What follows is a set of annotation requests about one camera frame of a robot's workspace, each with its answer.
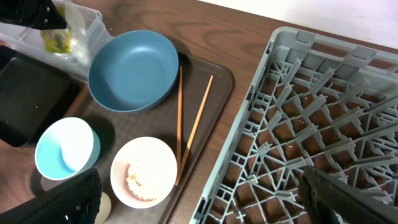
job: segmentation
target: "dark blue bowl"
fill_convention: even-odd
[[[109,110],[141,111],[167,96],[177,72],[178,55],[171,41],[154,31],[135,30],[100,50],[88,86],[93,98]]]

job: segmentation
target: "pink bowl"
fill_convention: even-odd
[[[126,171],[132,160],[140,160],[145,164],[148,167],[145,175],[159,182],[155,200],[138,200],[126,187]],[[111,167],[111,185],[114,193],[120,201],[132,208],[149,208],[163,201],[173,189],[176,178],[177,161],[173,151],[166,143],[152,137],[129,141],[116,154]]]

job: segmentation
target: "bowl rim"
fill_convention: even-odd
[[[120,197],[119,193],[118,193],[117,191],[114,190],[114,184],[115,184],[115,183],[114,183],[114,181],[115,181],[114,179],[115,179],[115,177],[114,177],[114,175],[113,175],[113,171],[114,171],[115,162],[116,162],[116,159],[117,159],[118,155],[120,155],[121,152],[130,149],[130,148],[128,148],[128,145],[130,145],[131,142],[137,141],[137,140],[140,140],[140,139],[144,139],[144,138],[151,139],[151,141],[160,141],[162,144],[164,144],[165,146],[167,146],[168,153],[171,154],[172,157],[174,158],[172,161],[170,161],[170,163],[172,163],[172,164],[175,166],[175,174],[172,176],[172,177],[173,177],[173,178],[172,178],[173,181],[170,181],[170,183],[172,183],[172,184],[170,184],[170,186],[168,186],[168,189],[165,191],[166,193],[165,193],[161,198],[157,198],[157,199],[155,200],[156,203],[154,203],[154,201],[150,201],[151,203],[146,203],[145,201],[139,201],[139,203],[136,203],[136,204],[133,205],[133,204],[127,203],[122,197]],[[176,158],[175,158],[175,155],[174,155],[173,150],[170,148],[170,146],[169,146],[168,144],[166,144],[165,142],[163,142],[162,140],[160,140],[160,139],[158,139],[158,138],[154,138],[154,137],[150,137],[150,136],[139,137],[139,138],[135,138],[135,139],[130,140],[129,142],[125,143],[125,145],[124,145],[122,148],[120,148],[120,150],[118,151],[118,153],[115,155],[115,157],[114,157],[114,159],[113,159],[113,161],[112,161],[111,170],[110,170],[111,186],[112,186],[112,190],[113,190],[114,194],[116,195],[116,197],[117,197],[123,204],[125,204],[125,205],[127,205],[127,206],[129,206],[129,207],[131,207],[131,208],[150,208],[150,207],[153,207],[153,206],[159,204],[160,202],[162,202],[162,201],[170,194],[170,192],[171,192],[171,191],[173,190],[173,188],[174,188],[175,180],[177,179],[177,172],[178,172],[178,170],[177,170],[177,160],[176,160]]]
[[[136,109],[133,109],[133,110],[116,110],[116,109],[113,109],[113,108],[110,108],[110,107],[105,106],[104,104],[102,104],[102,103],[95,97],[95,95],[93,94],[93,92],[92,92],[92,90],[91,90],[91,85],[90,85],[91,68],[93,67],[93,64],[94,64],[94,62],[95,62],[97,56],[100,55],[103,51],[105,51],[105,50],[106,50],[106,47],[109,46],[110,43],[114,42],[117,38],[122,37],[122,36],[125,36],[125,35],[134,35],[134,34],[137,34],[137,33],[144,33],[144,32],[150,33],[151,35],[157,35],[157,36],[159,36],[160,38],[162,38],[162,39],[165,40],[165,43],[170,44],[170,45],[172,46],[172,48],[174,49],[174,50],[173,50],[173,54],[174,54],[175,59],[176,59],[177,62],[178,62],[178,65],[177,65],[177,68],[176,68],[176,71],[175,71],[175,77],[174,77],[174,80],[173,80],[172,84],[170,85],[169,89],[162,95],[162,97],[160,97],[158,100],[155,100],[154,102],[152,102],[152,103],[150,103],[150,104],[148,104],[148,105],[146,105],[146,106],[143,106],[143,107],[141,107],[141,108],[136,108]],[[132,30],[132,31],[129,31],[129,32],[125,32],[125,33],[123,33],[123,34],[121,34],[121,35],[115,37],[113,40],[109,41],[109,42],[108,42],[101,50],[99,50],[99,52],[94,56],[94,59],[93,59],[91,65],[90,65],[90,70],[89,70],[89,72],[88,72],[88,77],[87,77],[88,89],[89,89],[89,91],[90,91],[90,94],[91,94],[92,97],[94,98],[94,100],[95,100],[99,105],[101,105],[102,107],[106,108],[107,110],[111,110],[111,111],[115,111],[115,112],[119,112],[119,113],[131,113],[131,112],[142,111],[142,110],[149,109],[149,108],[155,106],[157,103],[160,103],[160,102],[170,93],[170,91],[171,91],[171,89],[173,88],[173,86],[174,86],[174,84],[175,84],[175,81],[176,81],[176,79],[177,79],[179,66],[180,66],[180,65],[179,65],[179,59],[178,59],[178,52],[177,52],[177,49],[175,48],[174,44],[171,42],[171,40],[170,40],[169,38],[167,38],[165,35],[163,35],[163,34],[161,34],[161,33],[158,33],[158,32],[156,32],[156,31],[153,31],[153,30]]]
[[[81,168],[79,168],[78,170],[76,170],[75,172],[73,172],[72,174],[70,174],[70,175],[68,175],[68,176],[66,176],[66,177],[61,177],[61,178],[49,177],[49,176],[47,176],[46,174],[44,174],[44,173],[40,170],[40,167],[38,166],[38,163],[37,163],[37,151],[38,151],[38,150],[37,150],[37,147],[40,145],[40,143],[41,143],[43,137],[45,136],[45,134],[48,134],[48,133],[51,131],[51,128],[52,128],[52,127],[54,127],[54,126],[56,126],[56,125],[60,125],[60,123],[67,122],[68,120],[71,120],[71,119],[74,119],[74,120],[80,122],[81,124],[87,125],[87,126],[91,129],[90,139],[92,139],[92,141],[90,141],[90,145],[91,145],[90,153],[88,154],[87,160],[86,160],[86,162],[84,163],[84,165],[83,165]],[[78,174],[78,173],[86,166],[86,164],[87,164],[87,162],[88,162],[88,160],[89,160],[89,158],[90,158],[91,153],[93,153],[93,149],[94,149],[94,134],[93,134],[93,130],[92,130],[92,128],[90,127],[90,125],[89,125],[85,120],[83,120],[83,119],[81,119],[81,118],[77,118],[77,117],[62,118],[62,119],[60,119],[60,120],[54,122],[53,124],[51,124],[51,125],[44,131],[44,133],[41,135],[39,141],[37,141],[37,144],[36,144],[36,147],[35,147],[35,165],[36,165],[37,170],[40,172],[40,174],[42,174],[43,177],[45,177],[45,178],[47,178],[47,179],[49,179],[49,180],[65,180],[65,179],[69,179],[69,178],[73,177],[74,175]]]

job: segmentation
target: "brown tray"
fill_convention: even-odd
[[[105,223],[165,223],[174,209],[182,190],[195,166],[199,155],[210,136],[234,86],[232,73],[221,66],[199,58],[179,54],[183,67],[183,147],[185,149],[193,123],[208,81],[214,76],[198,131],[193,142],[190,157],[185,166],[180,185],[174,187],[169,196],[158,205],[147,209],[135,209],[120,202],[114,195],[109,175],[116,153],[125,143],[142,136],[153,136],[166,142],[175,153],[177,145],[177,103],[178,85],[161,104],[141,113],[117,113],[107,110],[94,100],[86,104],[81,117],[96,131],[101,141],[101,153],[95,165],[112,201],[112,211]],[[44,177],[41,185],[51,189],[60,182]]]

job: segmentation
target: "wooden stick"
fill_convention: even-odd
[[[209,94],[210,86],[211,86],[212,81],[213,81],[213,76],[210,77],[210,81],[209,81],[209,84],[207,85],[207,89],[206,89],[205,95],[203,96],[203,99],[201,101],[197,118],[195,120],[195,123],[193,124],[191,135],[189,136],[187,148],[186,148],[186,150],[184,152],[184,156],[182,157],[182,162],[181,162],[181,166],[180,166],[181,169],[180,169],[180,172],[177,174],[177,180],[175,181],[175,185],[178,185],[178,183],[180,182],[180,179],[181,179],[181,176],[182,176],[182,172],[184,170],[185,163],[187,161],[189,152],[190,152],[191,147],[192,147],[193,138],[195,137],[195,134],[197,132],[199,121],[200,121],[200,118],[201,118],[201,114],[202,114],[203,109],[204,109],[205,104],[206,104],[207,96]]]
[[[178,117],[177,117],[177,173],[181,169],[181,133],[182,133],[182,67],[180,67],[180,83],[178,85]]]

